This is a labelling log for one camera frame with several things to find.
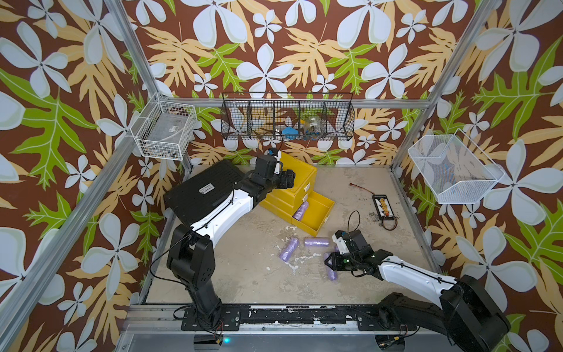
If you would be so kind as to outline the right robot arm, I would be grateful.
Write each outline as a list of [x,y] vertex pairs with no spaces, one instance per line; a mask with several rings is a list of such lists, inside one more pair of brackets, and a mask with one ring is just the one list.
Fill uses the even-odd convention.
[[339,230],[331,239],[337,247],[325,259],[331,270],[375,277],[419,295],[418,300],[401,293],[385,297],[375,316],[380,326],[425,328],[462,351],[492,351],[510,332],[510,321],[475,278],[438,274],[384,249],[374,250],[360,230]]

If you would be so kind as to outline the purple trash bag roll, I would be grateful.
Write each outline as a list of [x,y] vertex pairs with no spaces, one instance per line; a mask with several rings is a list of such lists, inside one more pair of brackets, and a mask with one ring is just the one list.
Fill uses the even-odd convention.
[[299,243],[300,243],[300,240],[298,238],[291,237],[289,239],[289,241],[287,242],[286,246],[284,247],[284,249],[281,251],[279,258],[283,262],[288,263],[290,261],[290,258],[293,255],[293,253],[299,247]]
[[297,221],[302,221],[308,209],[309,209],[309,202],[308,201],[303,202],[299,207],[299,209],[293,214],[293,218]]
[[331,245],[331,240],[328,238],[308,237],[303,240],[305,246],[312,247],[328,247]]
[[337,272],[335,272],[331,268],[327,268],[326,272],[327,272],[328,279],[330,281],[336,281],[338,279]]

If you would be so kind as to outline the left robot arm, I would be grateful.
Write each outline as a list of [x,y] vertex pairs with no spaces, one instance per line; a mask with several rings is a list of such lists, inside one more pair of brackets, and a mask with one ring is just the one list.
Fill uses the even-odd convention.
[[165,195],[181,221],[173,231],[167,268],[187,288],[202,327],[214,329],[221,319],[222,302],[211,281],[215,246],[274,189],[294,186],[296,174],[284,168],[281,156],[271,148],[248,172],[229,160],[219,161]]

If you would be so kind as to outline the yellow bottom drawer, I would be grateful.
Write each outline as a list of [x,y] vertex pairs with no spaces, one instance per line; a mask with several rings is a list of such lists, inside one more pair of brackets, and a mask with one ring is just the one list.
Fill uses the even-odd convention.
[[317,192],[312,192],[307,200],[309,207],[300,221],[290,216],[290,224],[303,230],[312,237],[317,237],[327,222],[335,202]]

